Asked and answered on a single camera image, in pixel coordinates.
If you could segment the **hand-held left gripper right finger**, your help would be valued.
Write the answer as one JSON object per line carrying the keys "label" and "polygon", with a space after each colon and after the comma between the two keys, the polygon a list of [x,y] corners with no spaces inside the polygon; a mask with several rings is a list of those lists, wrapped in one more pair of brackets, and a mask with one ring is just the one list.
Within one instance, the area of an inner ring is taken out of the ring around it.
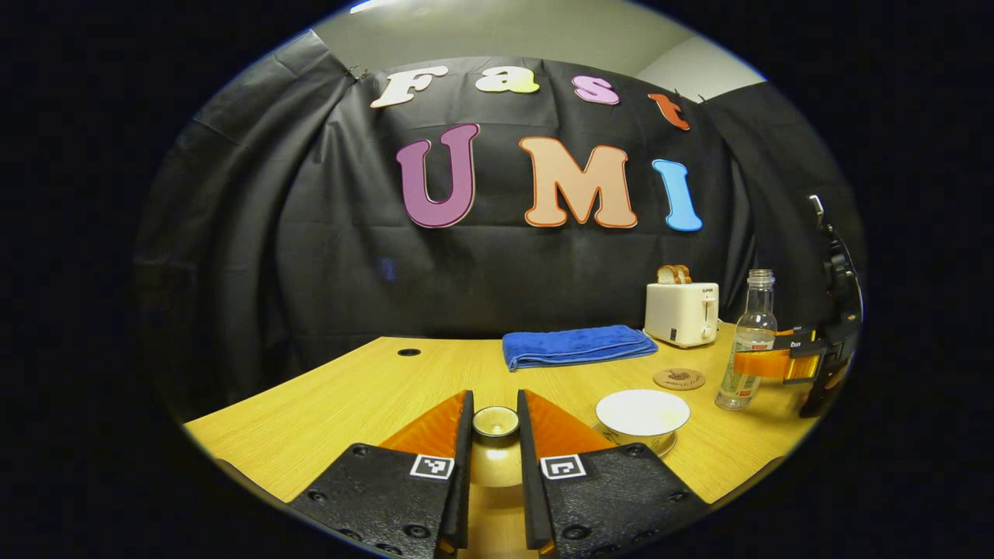
{"label": "hand-held left gripper right finger", "polygon": [[711,511],[646,443],[612,443],[527,389],[517,393],[527,547],[619,558]]}

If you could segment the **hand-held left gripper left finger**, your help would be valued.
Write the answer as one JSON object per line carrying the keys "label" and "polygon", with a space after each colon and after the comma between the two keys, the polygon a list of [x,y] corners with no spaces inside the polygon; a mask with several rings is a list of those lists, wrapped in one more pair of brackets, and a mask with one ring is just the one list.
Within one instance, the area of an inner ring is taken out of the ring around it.
{"label": "hand-held left gripper left finger", "polygon": [[379,554],[456,557],[468,546],[473,413],[461,391],[382,443],[353,443],[289,506]]}

